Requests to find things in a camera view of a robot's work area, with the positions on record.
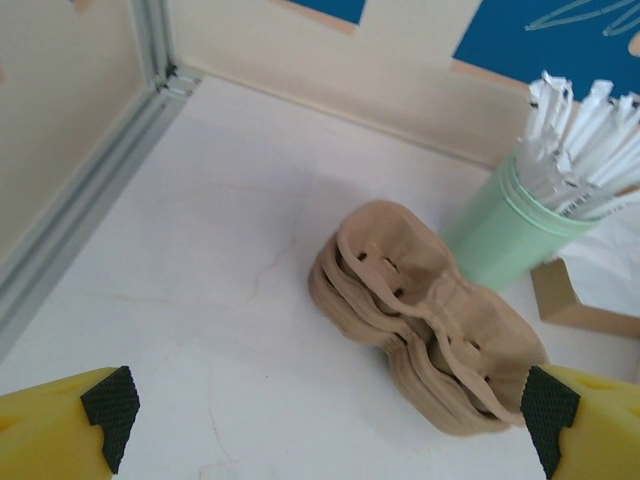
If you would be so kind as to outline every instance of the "white paper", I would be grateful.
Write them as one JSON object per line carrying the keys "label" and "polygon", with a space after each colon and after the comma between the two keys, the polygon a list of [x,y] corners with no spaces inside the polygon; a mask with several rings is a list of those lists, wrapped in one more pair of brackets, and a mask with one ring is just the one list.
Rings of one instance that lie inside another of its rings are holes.
{"label": "white paper", "polygon": [[640,317],[640,205],[605,219],[558,256],[583,305]]}

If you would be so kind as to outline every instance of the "mint green cup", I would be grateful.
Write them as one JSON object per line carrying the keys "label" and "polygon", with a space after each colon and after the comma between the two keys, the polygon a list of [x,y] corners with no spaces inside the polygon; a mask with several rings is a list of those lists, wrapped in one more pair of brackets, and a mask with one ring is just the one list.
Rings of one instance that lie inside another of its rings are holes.
{"label": "mint green cup", "polygon": [[441,236],[464,276],[501,290],[598,223],[571,220],[538,203],[518,181],[511,156]]}

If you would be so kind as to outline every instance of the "blue panel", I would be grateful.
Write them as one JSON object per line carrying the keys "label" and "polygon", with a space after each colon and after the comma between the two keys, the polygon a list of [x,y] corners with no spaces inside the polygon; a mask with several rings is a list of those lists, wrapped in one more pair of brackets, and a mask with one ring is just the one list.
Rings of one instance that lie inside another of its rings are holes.
{"label": "blue panel", "polygon": [[366,0],[290,0],[333,17],[360,24]]}
{"label": "blue panel", "polygon": [[542,70],[573,81],[577,100],[598,78],[614,95],[640,91],[640,0],[484,0],[454,58],[532,82]]}

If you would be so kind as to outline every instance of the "white line drawing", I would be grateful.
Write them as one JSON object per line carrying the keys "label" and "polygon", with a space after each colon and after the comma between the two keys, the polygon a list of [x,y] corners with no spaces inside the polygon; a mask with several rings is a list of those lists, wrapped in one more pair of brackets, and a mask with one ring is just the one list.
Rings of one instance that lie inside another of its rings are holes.
{"label": "white line drawing", "polygon": [[591,20],[592,18],[607,15],[611,12],[615,12],[616,10],[620,10],[625,7],[629,7],[629,9],[614,21],[612,21],[609,25],[607,25],[602,31],[602,34],[605,37],[613,37],[615,35],[620,35],[621,33],[627,32],[632,28],[640,25],[640,15],[638,14],[638,12],[640,12],[640,0],[619,0],[603,8],[598,8],[580,14],[563,16],[564,14],[574,12],[574,10],[576,10],[577,8],[594,1],[597,0],[576,0],[565,5],[564,7],[558,8],[557,10],[554,10],[551,13],[538,18],[537,20],[534,20],[529,25],[526,25],[524,29],[531,32],[535,30],[542,30],[543,28],[558,27],[560,25],[567,25],[570,23],[584,22],[586,20]]}

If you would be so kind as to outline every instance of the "white table surface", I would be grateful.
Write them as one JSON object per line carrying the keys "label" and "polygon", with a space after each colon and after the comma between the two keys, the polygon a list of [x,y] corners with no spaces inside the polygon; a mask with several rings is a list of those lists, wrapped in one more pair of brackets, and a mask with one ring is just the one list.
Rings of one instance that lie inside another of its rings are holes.
{"label": "white table surface", "polygon": [[[441,434],[306,290],[358,205],[399,201],[437,229],[487,175],[207,79],[0,364],[0,393],[131,366],[122,480],[541,480],[526,430]],[[504,298],[554,363],[633,379],[636,341],[542,324],[528,277]]]}

